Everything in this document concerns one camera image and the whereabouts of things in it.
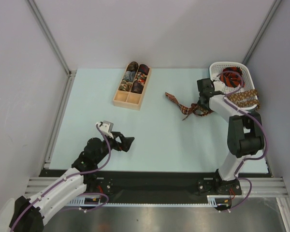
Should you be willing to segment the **red plaid tie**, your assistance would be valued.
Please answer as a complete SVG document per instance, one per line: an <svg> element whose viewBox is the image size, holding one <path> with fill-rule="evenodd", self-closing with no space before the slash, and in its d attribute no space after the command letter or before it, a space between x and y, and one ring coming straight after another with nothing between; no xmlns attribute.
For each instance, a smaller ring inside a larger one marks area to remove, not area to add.
<svg viewBox="0 0 290 232"><path fill-rule="evenodd" d="M205 109L198 103L192 103L190 107L184 106L177 100L177 98L174 95L170 93L165 92L165 96L174 104L176 104L180 109L181 113L185 115L185 117L182 120L186 120L190 115L203 117L213 113L212 110Z"/></svg>

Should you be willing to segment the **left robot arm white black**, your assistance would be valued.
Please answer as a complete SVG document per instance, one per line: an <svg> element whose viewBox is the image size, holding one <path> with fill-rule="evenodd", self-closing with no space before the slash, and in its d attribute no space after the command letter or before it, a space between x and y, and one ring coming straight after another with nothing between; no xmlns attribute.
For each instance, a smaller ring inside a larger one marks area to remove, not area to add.
<svg viewBox="0 0 290 232"><path fill-rule="evenodd" d="M112 150L128 152L133 141L137 141L137 155L166 157L175 153L169 147L178 145L184 134L168 126L166 119L154 121L147 117L145 124L137 126L139 118L128 121L128 126L137 131L138 138L125 137L112 131L111 122L97 122L96 129L103 137L91 138L79 157L59 179L29 198L20 196L10 199L6 230L9 232L41 232L53 215L75 197L92 194L97 186L96 173L110 161Z"/></svg>

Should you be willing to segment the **brown floral tie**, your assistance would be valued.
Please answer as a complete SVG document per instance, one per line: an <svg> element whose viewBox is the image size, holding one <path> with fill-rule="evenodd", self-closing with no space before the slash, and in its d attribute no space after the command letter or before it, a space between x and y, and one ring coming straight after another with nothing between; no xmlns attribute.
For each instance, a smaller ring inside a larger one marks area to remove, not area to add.
<svg viewBox="0 0 290 232"><path fill-rule="evenodd" d="M260 108L258 91L256 89L233 93L227 96L227 99L234 103L236 106L246 111L257 111Z"/></svg>

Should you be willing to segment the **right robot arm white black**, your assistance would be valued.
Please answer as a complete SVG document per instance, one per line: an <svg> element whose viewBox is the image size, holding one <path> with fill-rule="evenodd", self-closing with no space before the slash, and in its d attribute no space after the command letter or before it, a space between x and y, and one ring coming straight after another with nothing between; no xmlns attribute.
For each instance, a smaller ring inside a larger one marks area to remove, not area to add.
<svg viewBox="0 0 290 232"><path fill-rule="evenodd" d="M162 185L161 178L137 180L131 175L127 180L121 179L113 187L115 193L125 191L188 191L198 195L227 195L233 194L239 186L240 178L238 173L247 160L257 160L255 155L258 151L267 150L267 142L264 129L261 123L261 116L258 112L248 112L244 108L248 104L258 105L257 100L252 97L258 93L255 89L241 92L244 86L240 84L237 89L229 93L219 91L215 83L210 79L197 81L199 100L186 107L178 102L172 94L165 93L165 96L175 103L182 114L186 117L194 114L207 116L213 112L218 113L228 122L227 145L229 153L218 168L211 180L194 179L191 185L185 185L182 179L171 180L169 184Z"/></svg>

